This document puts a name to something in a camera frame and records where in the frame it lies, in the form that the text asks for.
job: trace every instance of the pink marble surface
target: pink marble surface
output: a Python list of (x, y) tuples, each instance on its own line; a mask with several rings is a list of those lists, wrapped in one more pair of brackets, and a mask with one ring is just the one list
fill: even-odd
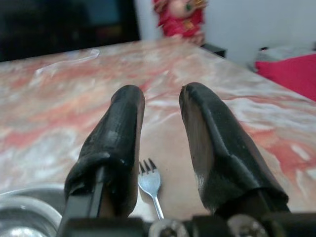
[[(206, 213), (178, 104), (181, 86), (199, 81), (227, 103), (255, 141), (289, 194), (291, 210), (316, 211), (315, 102), (170, 39), (99, 50), (81, 62), (91, 50), (0, 64), (1, 190), (63, 182), (111, 96), (135, 84), (146, 97), (140, 159), (151, 158), (162, 173), (165, 217)], [(144, 195), (133, 215), (156, 218)]]

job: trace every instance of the red cushion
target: red cushion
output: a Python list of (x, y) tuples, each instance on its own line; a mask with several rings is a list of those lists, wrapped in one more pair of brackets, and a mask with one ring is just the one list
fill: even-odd
[(316, 101), (316, 54), (280, 62), (256, 62), (258, 74)]

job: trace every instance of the white wall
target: white wall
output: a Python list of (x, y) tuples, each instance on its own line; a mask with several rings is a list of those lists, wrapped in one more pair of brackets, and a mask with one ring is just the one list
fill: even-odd
[(206, 9), (206, 41), (227, 58), (251, 63), (259, 48), (288, 44), (297, 0), (212, 0)]
[(158, 16), (153, 11), (152, 0), (135, 0), (139, 30), (142, 40), (161, 38), (161, 30), (157, 28)]
[[(162, 36), (152, 0), (135, 0), (141, 37)], [(227, 58), (251, 64), (261, 47), (316, 41), (316, 0), (209, 0), (206, 41), (226, 48)]]
[(307, 46), (313, 46), (316, 42), (316, 0), (300, 0), (291, 42)]

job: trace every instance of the screw head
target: screw head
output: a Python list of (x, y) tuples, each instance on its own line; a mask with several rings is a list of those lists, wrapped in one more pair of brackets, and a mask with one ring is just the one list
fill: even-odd
[(238, 214), (231, 217), (227, 224), (235, 236), (268, 237), (264, 227), (251, 216)]
[(177, 237), (177, 232), (175, 232), (173, 229), (170, 227), (165, 228), (160, 232), (159, 237)]

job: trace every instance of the fork handle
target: fork handle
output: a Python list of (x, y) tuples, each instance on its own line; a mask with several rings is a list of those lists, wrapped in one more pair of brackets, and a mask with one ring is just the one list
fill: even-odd
[(155, 205), (155, 208), (156, 208), (156, 212), (157, 212), (158, 218), (161, 220), (161, 219), (163, 219), (163, 213), (162, 213), (161, 206), (159, 204), (158, 197), (157, 196), (153, 197), (153, 201), (154, 201), (154, 205)]

